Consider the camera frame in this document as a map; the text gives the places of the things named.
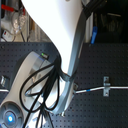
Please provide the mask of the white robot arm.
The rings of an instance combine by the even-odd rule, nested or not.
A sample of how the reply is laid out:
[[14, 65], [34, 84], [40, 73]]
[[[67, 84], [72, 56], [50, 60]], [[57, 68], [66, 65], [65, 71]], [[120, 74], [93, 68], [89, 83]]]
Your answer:
[[47, 112], [60, 114], [74, 92], [87, 13], [81, 0], [22, 0], [58, 55], [50, 62], [32, 51], [15, 65], [11, 88], [0, 104], [2, 128], [42, 128]]

